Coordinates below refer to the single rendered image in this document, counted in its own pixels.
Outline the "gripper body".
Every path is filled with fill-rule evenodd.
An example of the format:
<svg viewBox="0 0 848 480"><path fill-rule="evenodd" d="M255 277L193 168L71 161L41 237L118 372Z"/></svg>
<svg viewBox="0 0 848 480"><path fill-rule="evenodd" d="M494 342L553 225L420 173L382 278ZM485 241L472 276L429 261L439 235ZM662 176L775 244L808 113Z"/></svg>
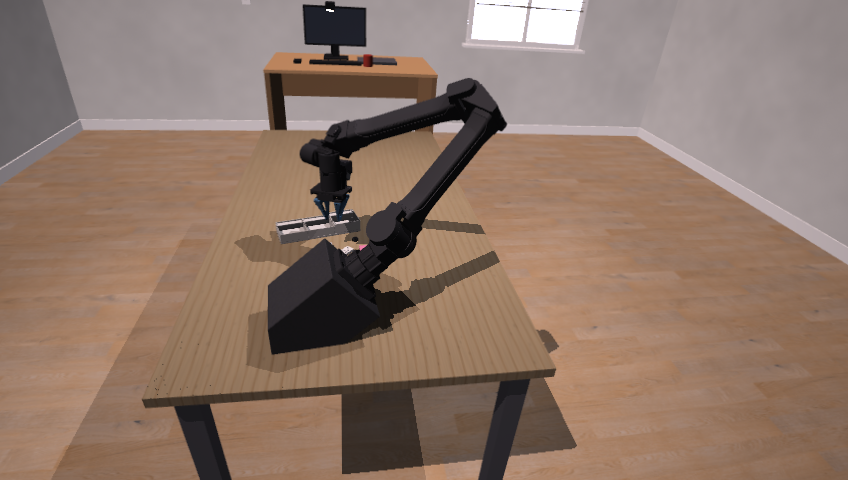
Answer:
<svg viewBox="0 0 848 480"><path fill-rule="evenodd" d="M318 183L310 189L310 194L318 194L318 200L342 203L347 198L346 194L352 192L352 186L346 186L341 190L340 172L341 170L326 175L326 173L320 171L322 187Z"/></svg>

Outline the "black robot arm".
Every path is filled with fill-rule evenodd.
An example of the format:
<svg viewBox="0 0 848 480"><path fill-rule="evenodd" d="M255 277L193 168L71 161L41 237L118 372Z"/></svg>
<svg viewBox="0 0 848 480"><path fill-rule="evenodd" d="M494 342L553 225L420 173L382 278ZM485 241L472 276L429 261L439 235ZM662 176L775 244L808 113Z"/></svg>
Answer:
<svg viewBox="0 0 848 480"><path fill-rule="evenodd" d="M462 120L464 126L414 188L401 201L391 202L369 219L369 246L348 256L341 249L333 253L336 271L370 301L376 297L373 284L380 279L379 274L413 252L421 225L433 206L486 141L498 130L502 132L507 123L484 86L466 78L448 84L441 96L375 117L333 124L324 140L311 139L300 149L301 160L326 175L341 170L342 190L350 180L352 161L340 156L349 159L353 152L374 142L453 120Z"/></svg>

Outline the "dark grey rack of three bins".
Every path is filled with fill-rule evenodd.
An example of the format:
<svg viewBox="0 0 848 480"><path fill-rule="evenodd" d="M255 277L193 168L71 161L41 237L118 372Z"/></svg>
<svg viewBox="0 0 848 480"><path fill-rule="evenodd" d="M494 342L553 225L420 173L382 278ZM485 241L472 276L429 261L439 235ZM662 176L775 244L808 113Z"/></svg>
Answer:
<svg viewBox="0 0 848 480"><path fill-rule="evenodd" d="M353 209L344 210L340 222L335 211L329 212L327 220L321 215L275 223L281 244L360 231L360 219Z"/></svg>

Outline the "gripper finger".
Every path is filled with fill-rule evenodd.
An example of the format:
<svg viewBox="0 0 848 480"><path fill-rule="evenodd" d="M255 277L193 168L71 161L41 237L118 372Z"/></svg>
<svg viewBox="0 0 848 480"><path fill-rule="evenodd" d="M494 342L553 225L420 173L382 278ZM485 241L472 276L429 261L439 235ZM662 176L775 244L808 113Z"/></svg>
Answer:
<svg viewBox="0 0 848 480"><path fill-rule="evenodd" d="M336 215L337 215L338 222L340 222L340 221L341 221L341 219L342 219L342 215L343 215L344 208L345 208L345 206L346 206L346 204L347 204L347 202L348 202L348 199L349 199L349 197L350 197L350 195L349 195L349 194L346 194L346 195L347 195L347 198L346 198L346 199L342 202L343 204L342 204L342 203L334 203L335 211L336 211ZM341 206L341 204L342 204L342 206ZM339 213L339 212L340 212L340 213Z"/></svg>
<svg viewBox="0 0 848 480"><path fill-rule="evenodd" d="M318 208L320 209L320 211L322 212L322 214L323 214L324 218L327 220L327 219L329 218L329 207L330 207L330 202L329 202L329 201L322 201L322 200L318 200L318 199L317 199L317 197L316 197L316 198L314 199L314 203L317 205L317 207L318 207ZM325 204L325 208L326 208L326 210L324 209L323 203Z"/></svg>

